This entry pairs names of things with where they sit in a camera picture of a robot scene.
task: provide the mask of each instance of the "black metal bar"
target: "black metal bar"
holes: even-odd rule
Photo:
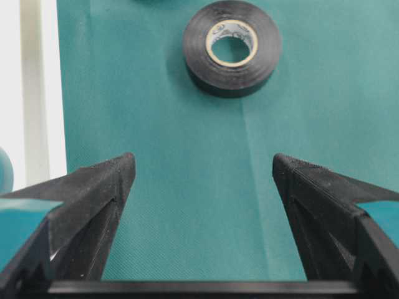
[[[360,298],[363,291],[351,282],[81,282],[55,281],[36,286],[29,298],[239,297],[239,298]]]

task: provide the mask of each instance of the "teal cloth backdrop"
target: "teal cloth backdrop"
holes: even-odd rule
[[[104,279],[305,279],[279,152],[399,190],[397,0],[250,1],[283,52],[236,100],[185,68],[183,31],[210,2],[58,0],[68,170],[137,159]]]

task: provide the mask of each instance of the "tape roll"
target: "tape roll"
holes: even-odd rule
[[[249,48],[240,62],[224,62],[212,51],[224,37],[237,37]],[[190,20],[184,34],[184,55],[191,77],[207,92],[241,97],[259,89],[276,68],[281,37],[273,20],[243,1],[218,1]]]

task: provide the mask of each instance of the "white wall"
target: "white wall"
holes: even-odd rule
[[[0,147],[17,190],[66,174],[56,1],[4,1],[0,36]]]

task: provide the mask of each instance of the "teal object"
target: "teal object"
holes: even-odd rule
[[[276,153],[399,189],[398,1],[249,1],[283,50],[234,100],[185,67],[183,31],[211,2],[58,1],[68,169],[137,160],[104,279],[304,280]]]
[[[376,201],[357,205],[368,212],[384,233],[399,248],[399,202]]]
[[[24,245],[57,201],[0,198],[0,271]]]
[[[0,194],[12,191],[14,171],[7,153],[0,148]]]

